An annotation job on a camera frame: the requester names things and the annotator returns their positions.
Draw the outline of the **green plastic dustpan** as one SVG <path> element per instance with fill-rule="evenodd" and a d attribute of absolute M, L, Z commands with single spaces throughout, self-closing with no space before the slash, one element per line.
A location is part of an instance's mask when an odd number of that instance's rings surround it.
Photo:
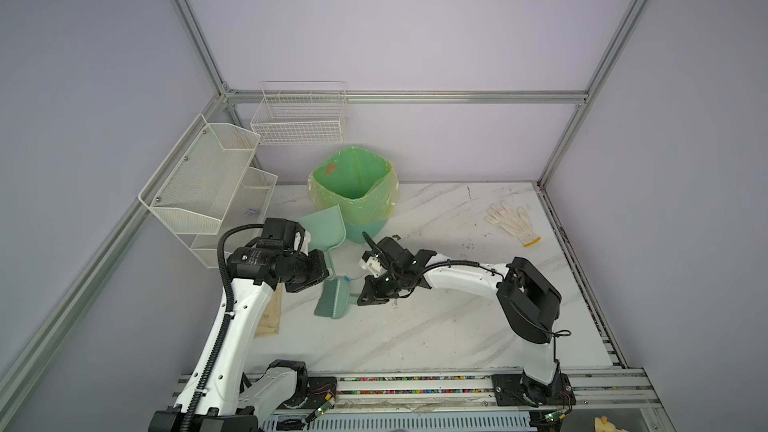
<path fill-rule="evenodd" d="M 329 271 L 329 280 L 337 277 L 331 252 L 346 240 L 346 226 L 338 205 L 303 216 L 298 223 L 309 233 L 309 250 L 323 254 Z"/>

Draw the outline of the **green hand brush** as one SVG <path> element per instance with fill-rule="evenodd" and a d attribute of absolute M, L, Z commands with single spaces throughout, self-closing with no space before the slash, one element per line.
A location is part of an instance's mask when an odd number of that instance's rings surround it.
<path fill-rule="evenodd" d="M 321 318 L 341 319 L 350 306 L 356 303 L 357 298 L 352 295 L 348 277 L 329 278 L 322 284 L 321 295 L 313 314 Z"/>

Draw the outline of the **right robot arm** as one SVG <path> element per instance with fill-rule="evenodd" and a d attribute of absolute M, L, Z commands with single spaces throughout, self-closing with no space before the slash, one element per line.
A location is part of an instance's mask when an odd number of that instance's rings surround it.
<path fill-rule="evenodd" d="M 376 242 L 362 234 L 369 250 L 360 265 L 368 272 L 357 297 L 359 306 L 383 305 L 410 297 L 418 288 L 456 290 L 499 304 L 512 332 L 523 340 L 524 387 L 543 391 L 559 379 L 556 340 L 568 330 L 553 329 L 562 295 L 527 259 L 485 264 L 451 259 L 433 250 L 412 253 L 392 237 Z"/>

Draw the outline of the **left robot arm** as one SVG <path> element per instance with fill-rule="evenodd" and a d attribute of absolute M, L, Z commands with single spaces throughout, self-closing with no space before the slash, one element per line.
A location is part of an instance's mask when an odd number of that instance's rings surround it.
<path fill-rule="evenodd" d="M 151 431 L 259 431 L 283 403 L 303 401 L 307 368 L 276 360 L 256 381 L 245 376 L 248 350 L 278 288 L 297 293 L 329 276 L 298 222 L 268 218 L 224 232 L 216 246 L 222 299 L 187 385 L 173 406 L 154 413 Z"/>

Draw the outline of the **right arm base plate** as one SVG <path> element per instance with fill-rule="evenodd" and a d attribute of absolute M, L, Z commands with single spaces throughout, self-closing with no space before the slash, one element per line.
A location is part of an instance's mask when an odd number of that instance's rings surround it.
<path fill-rule="evenodd" d="M 491 376 L 492 388 L 498 406 L 572 407 L 576 398 L 568 376 L 556 371 L 550 383 L 542 383 L 520 374 Z"/>

